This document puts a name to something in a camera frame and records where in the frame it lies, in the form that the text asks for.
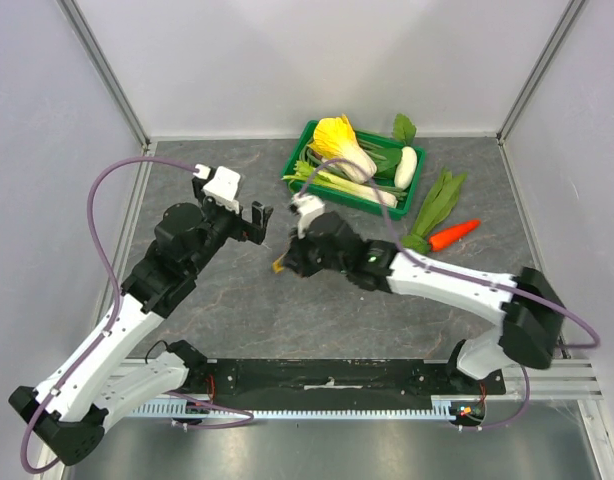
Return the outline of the yellow utility knife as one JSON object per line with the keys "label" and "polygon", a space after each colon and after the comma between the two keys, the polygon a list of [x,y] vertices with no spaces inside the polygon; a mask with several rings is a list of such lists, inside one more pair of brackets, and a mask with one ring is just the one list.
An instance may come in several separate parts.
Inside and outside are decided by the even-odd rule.
{"label": "yellow utility knife", "polygon": [[278,274],[280,272],[282,272],[285,269],[285,266],[283,264],[284,261],[284,256],[281,255],[280,257],[278,257],[273,263],[272,263],[272,271],[275,274]]}

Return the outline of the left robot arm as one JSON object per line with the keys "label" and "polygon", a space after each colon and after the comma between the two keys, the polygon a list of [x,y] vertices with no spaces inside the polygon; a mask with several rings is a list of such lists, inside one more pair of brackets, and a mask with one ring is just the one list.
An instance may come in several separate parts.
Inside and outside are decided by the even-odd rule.
{"label": "left robot arm", "polygon": [[77,350],[35,387],[18,387],[9,403],[25,420],[25,439],[37,435],[57,461],[85,459],[120,419],[152,398],[206,382],[206,357],[186,341],[127,377],[111,376],[134,347],[195,289],[196,279],[229,239],[263,243],[273,209],[259,202],[245,220],[238,184],[192,181],[195,202],[169,207],[155,226],[145,256],[117,288],[117,299]]}

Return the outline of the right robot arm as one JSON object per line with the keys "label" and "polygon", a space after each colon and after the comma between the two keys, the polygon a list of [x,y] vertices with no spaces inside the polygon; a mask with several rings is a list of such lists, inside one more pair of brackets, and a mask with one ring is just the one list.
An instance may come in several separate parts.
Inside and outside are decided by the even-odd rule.
{"label": "right robot arm", "polygon": [[513,364],[550,368],[561,333],[562,303],[544,275],[529,267],[518,275],[470,270],[399,250],[389,241],[363,239],[336,212],[326,212],[290,233],[275,264],[301,277],[322,270],[342,273],[367,291],[419,296],[475,314],[492,325],[454,347],[445,381],[470,392],[491,373]]}

